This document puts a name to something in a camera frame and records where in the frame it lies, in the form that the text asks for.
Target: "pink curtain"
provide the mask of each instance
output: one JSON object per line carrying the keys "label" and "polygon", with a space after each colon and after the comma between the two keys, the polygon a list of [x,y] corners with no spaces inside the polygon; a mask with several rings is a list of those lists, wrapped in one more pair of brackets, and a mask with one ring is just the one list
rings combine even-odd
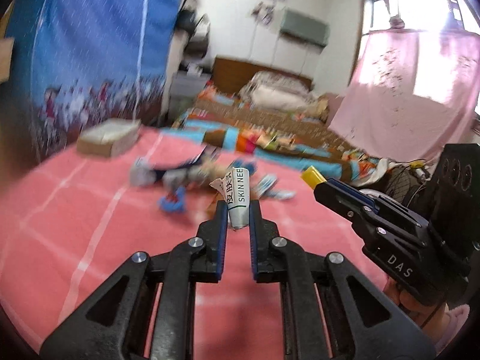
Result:
{"label": "pink curtain", "polygon": [[480,36],[374,31],[330,128],[378,157],[432,159],[471,128]]}

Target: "cardboard box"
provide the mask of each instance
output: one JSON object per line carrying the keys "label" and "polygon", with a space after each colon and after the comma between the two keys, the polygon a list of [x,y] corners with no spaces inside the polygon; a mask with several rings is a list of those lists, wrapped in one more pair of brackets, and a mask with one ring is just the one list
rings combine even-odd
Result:
{"label": "cardboard box", "polygon": [[77,151],[87,155],[116,157],[129,150],[138,139],[140,120],[109,119],[82,132]]}
{"label": "cardboard box", "polygon": [[0,39],[0,84],[10,78],[11,52],[14,49],[14,39]]}

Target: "cream tube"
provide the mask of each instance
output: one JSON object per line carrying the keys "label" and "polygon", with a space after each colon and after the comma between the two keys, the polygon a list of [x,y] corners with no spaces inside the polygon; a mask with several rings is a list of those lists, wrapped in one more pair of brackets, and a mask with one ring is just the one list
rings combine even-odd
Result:
{"label": "cream tube", "polygon": [[229,210],[234,230],[248,226],[250,217],[250,175],[248,169],[232,168],[225,178],[214,180],[210,186],[222,194]]}

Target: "wooden headboard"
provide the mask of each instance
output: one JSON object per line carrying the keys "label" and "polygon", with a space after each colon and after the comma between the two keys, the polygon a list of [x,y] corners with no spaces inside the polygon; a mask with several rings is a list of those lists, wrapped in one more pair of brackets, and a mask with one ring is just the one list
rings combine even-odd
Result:
{"label": "wooden headboard", "polygon": [[237,93],[259,71],[270,71],[293,77],[302,81],[307,88],[311,88],[311,79],[295,73],[278,70],[271,67],[253,64],[239,59],[226,57],[215,58],[213,65],[213,81],[215,86],[224,93]]}

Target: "metal pin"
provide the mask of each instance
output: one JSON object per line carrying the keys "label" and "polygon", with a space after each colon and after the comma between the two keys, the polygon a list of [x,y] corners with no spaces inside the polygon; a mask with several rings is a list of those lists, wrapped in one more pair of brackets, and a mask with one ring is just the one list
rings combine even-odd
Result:
{"label": "metal pin", "polygon": [[333,252],[328,255],[328,259],[332,264],[342,264],[345,258],[341,253]]}
{"label": "metal pin", "polygon": [[287,245],[287,240],[283,237],[275,237],[272,239],[272,244],[276,248],[282,248]]}
{"label": "metal pin", "polygon": [[134,263],[143,263],[147,259],[147,254],[144,251],[135,252],[131,256],[131,260]]}
{"label": "metal pin", "polygon": [[203,239],[201,239],[200,237],[193,237],[188,240],[188,244],[192,248],[199,248],[203,245]]}

